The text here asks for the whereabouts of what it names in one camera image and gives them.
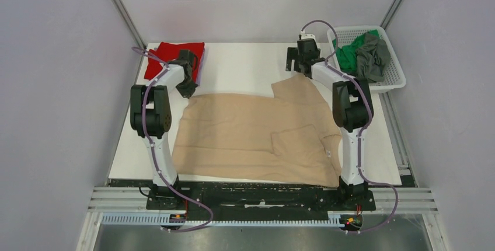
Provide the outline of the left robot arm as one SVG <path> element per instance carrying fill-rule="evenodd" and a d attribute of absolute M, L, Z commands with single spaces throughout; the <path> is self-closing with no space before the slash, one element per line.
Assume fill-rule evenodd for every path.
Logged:
<path fill-rule="evenodd" d="M 174 209 L 182 204 L 183 192 L 176 188 L 179 177 L 168 140 L 172 126 L 169 94 L 176 90 L 185 99 L 192 97 L 197 87 L 193 72 L 200 60 L 190 50 L 180 50 L 171 61 L 140 47 L 132 50 L 162 64 L 160 72 L 147 83 L 131 87 L 129 116 L 131 128 L 142 138 L 152 163 L 152 190 L 161 194 L 161 201 L 168 208 Z"/>

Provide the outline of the beige t-shirt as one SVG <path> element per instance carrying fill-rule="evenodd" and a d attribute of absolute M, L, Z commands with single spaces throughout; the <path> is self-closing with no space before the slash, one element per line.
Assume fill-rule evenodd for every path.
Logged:
<path fill-rule="evenodd" d="M 276 82 L 271 97 L 193 96 L 172 153 L 178 173 L 335 188 L 341 132 L 313 82 Z"/>

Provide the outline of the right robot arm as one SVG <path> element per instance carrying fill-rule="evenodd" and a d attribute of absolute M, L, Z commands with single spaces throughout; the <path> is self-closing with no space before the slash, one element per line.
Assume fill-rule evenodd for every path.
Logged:
<path fill-rule="evenodd" d="M 337 202 L 354 208 L 368 193 L 362 160 L 364 136 L 373 119 L 371 92 L 366 79 L 355 78 L 329 65 L 316 40 L 301 34 L 297 45 L 287 49 L 286 71 L 301 73 L 332 91 L 332 114 L 342 132 L 343 165 Z"/>

